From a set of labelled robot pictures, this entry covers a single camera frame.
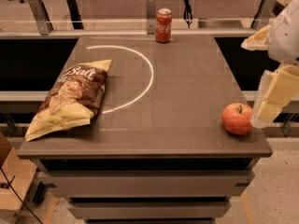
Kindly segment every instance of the can top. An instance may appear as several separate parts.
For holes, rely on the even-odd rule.
[[[159,12],[160,14],[165,14],[165,15],[167,15],[167,14],[171,14],[171,10],[168,9],[168,8],[161,8],[161,9],[158,10],[158,12]]]

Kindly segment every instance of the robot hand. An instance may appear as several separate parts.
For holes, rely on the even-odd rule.
[[[254,103],[253,127],[268,126],[299,92],[299,0],[289,5],[267,25],[246,39],[241,47],[268,50],[269,57],[280,62],[275,72],[264,71]]]

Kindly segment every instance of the soda can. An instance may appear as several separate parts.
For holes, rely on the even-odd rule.
[[[156,15],[156,41],[166,43],[170,41],[172,13],[168,8],[161,8]]]

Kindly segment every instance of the apple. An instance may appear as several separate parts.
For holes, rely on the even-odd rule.
[[[222,111],[222,123],[229,133],[243,135],[252,130],[252,108],[242,103],[227,105]]]

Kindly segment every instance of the cable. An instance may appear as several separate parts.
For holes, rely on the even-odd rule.
[[[184,20],[188,24],[188,27],[190,28],[190,24],[192,23],[193,15],[192,15],[192,9],[189,4],[189,0],[184,0],[185,2],[185,11],[184,11]]]
[[[37,221],[38,221],[39,223],[43,224],[42,221],[37,217],[37,215],[34,214],[34,212],[31,211],[30,208],[27,206],[27,204],[20,198],[20,196],[18,195],[18,193],[16,192],[16,190],[15,190],[14,188],[12,188],[12,186],[11,186],[10,182],[8,181],[8,178],[7,178],[6,174],[4,173],[2,167],[0,167],[0,170],[1,170],[1,172],[2,172],[2,174],[3,174],[3,176],[4,176],[4,178],[6,179],[6,181],[7,181],[8,185],[9,185],[9,187],[10,187],[10,188],[12,189],[12,191],[16,194],[17,198],[18,198],[18,199],[21,201],[21,203],[27,208],[27,210],[28,210],[28,211],[29,211],[29,212],[30,212],[30,213],[37,219]]]

